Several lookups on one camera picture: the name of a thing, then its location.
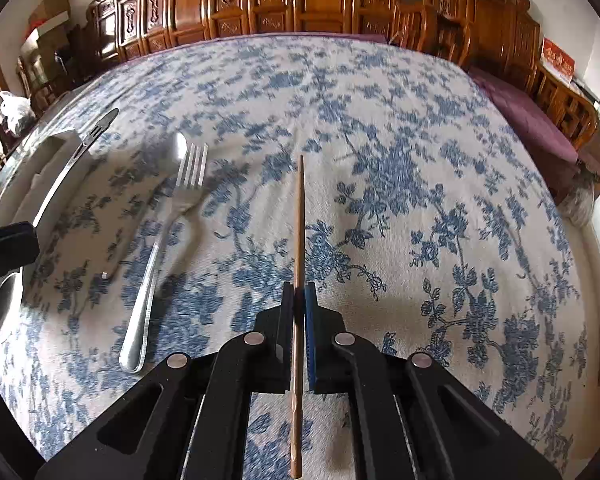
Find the fork tines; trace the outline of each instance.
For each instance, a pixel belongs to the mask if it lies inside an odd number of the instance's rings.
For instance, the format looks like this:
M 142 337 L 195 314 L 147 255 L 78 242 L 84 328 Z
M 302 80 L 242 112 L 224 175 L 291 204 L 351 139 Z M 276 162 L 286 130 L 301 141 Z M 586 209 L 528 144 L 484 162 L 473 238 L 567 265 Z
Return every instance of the fork tines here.
M 187 153 L 180 161 L 176 187 L 195 189 L 201 187 L 205 178 L 206 154 L 208 144 L 196 146 L 193 142 L 187 143 Z

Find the spoon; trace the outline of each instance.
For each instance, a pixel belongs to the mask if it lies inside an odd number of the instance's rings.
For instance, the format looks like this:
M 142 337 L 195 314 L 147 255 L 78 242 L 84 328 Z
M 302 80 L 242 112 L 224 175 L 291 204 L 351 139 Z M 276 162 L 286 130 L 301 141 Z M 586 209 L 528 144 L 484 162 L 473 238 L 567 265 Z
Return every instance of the spoon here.
M 84 137 L 84 140 L 80 146 L 76 148 L 74 154 L 67 161 L 67 164 L 64 166 L 56 178 L 53 186 L 51 186 L 51 189 L 49 189 L 49 192 L 46 194 L 45 199 L 42 201 L 42 205 L 38 210 L 38 214 L 32 222 L 34 229 L 40 224 L 40 220 L 42 219 L 45 210 L 49 206 L 54 193 L 56 193 L 62 184 L 62 181 L 65 179 L 69 171 L 71 171 L 71 168 L 74 167 L 78 159 L 80 159 L 80 157 L 87 152 L 96 139 L 98 139 L 98 137 L 104 133 L 104 131 L 112 123 L 113 119 L 116 118 L 117 114 L 117 108 L 114 108 L 107 113 L 98 121 L 93 130 L 91 130 L 91 132 Z M 20 311 L 20 303 L 22 302 L 22 297 L 24 294 L 24 286 L 31 279 L 34 268 L 35 264 L 27 267 L 20 267 L 16 272 L 9 274 L 0 285 L 0 342 L 4 342 L 5 339 L 7 339 L 13 330 L 14 324 L 19 318 L 18 313 Z

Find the white plastic bag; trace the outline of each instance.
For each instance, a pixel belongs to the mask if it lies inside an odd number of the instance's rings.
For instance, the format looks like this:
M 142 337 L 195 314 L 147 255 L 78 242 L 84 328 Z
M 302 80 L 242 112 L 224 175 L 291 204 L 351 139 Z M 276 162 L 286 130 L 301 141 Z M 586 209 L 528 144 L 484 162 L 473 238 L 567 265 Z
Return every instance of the white plastic bag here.
M 16 137 L 20 136 L 23 129 L 36 120 L 36 115 L 31 109 L 29 99 L 13 95 L 11 92 L 0 92 L 2 104 L 1 113 L 7 117 L 7 126 Z

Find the fork handle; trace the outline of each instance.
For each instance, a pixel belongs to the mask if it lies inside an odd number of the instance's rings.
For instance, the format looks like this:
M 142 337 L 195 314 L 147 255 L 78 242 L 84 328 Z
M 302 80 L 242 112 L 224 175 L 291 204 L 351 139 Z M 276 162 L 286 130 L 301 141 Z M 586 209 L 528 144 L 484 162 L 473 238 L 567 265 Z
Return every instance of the fork handle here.
M 137 374 L 144 365 L 146 354 L 146 343 L 149 332 L 149 319 L 151 317 L 151 305 L 154 301 L 155 285 L 158 281 L 158 260 L 164 251 L 171 226 L 179 214 L 172 213 L 165 222 L 160 234 L 154 241 L 151 255 L 142 277 L 142 284 L 138 290 L 138 296 L 131 312 L 129 325 L 126 328 L 125 340 L 120 350 L 120 366 L 126 372 Z

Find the purple blanket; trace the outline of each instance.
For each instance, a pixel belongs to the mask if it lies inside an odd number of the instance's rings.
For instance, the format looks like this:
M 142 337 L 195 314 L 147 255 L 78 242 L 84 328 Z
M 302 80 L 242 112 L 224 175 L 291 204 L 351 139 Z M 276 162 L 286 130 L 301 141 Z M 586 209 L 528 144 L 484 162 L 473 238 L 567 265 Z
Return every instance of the purple blanket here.
M 522 90 L 478 68 L 469 76 L 513 128 L 554 197 L 566 192 L 578 173 L 578 153 L 569 139 Z

